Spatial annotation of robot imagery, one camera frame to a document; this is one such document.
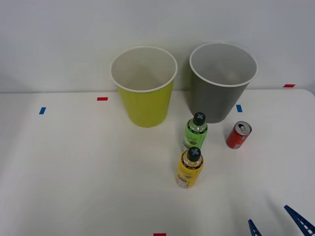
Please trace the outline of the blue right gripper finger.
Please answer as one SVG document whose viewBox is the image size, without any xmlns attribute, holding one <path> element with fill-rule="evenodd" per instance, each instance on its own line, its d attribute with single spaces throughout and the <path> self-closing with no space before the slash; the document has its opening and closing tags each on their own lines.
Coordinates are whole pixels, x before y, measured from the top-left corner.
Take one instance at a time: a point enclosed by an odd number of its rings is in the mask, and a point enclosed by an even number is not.
<svg viewBox="0 0 315 236">
<path fill-rule="evenodd" d="M 248 220 L 251 236 L 259 236 L 259 230 L 251 219 Z"/>
<path fill-rule="evenodd" d="M 301 216 L 294 209 L 289 207 L 288 205 L 284 206 L 287 213 L 291 216 L 293 221 L 296 223 L 300 231 L 304 236 L 314 236 L 315 235 L 315 227 L 308 220 L 306 220 L 303 216 Z"/>
</svg>

